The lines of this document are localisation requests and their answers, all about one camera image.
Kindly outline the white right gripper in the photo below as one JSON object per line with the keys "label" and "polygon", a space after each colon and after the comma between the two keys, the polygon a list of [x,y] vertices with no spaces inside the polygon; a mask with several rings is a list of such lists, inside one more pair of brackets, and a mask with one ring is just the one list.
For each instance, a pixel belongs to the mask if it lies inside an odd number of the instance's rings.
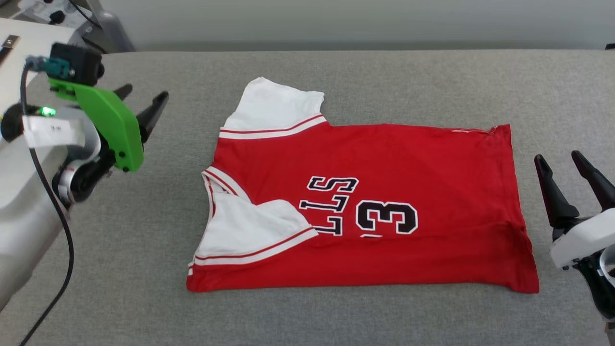
{"label": "white right gripper", "polygon": [[[580,151],[572,151],[571,157],[604,212],[573,226],[567,234],[552,243],[551,258],[555,266],[561,269],[573,265],[575,259],[586,258],[615,243],[615,186]],[[542,155],[536,155],[534,164],[550,226],[569,227],[580,216],[578,209],[569,204],[555,183],[547,160]]]}

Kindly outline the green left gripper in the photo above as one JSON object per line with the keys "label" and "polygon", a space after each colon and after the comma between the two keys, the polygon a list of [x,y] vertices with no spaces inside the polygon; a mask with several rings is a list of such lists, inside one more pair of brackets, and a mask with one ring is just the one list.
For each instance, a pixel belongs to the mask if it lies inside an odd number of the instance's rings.
{"label": "green left gripper", "polygon": [[132,84],[107,90],[95,86],[49,78],[50,88],[64,100],[75,101],[114,151],[115,165],[136,172],[144,162],[142,144],[148,141],[164,108],[169,93],[162,91],[137,116],[123,102],[133,91]]}

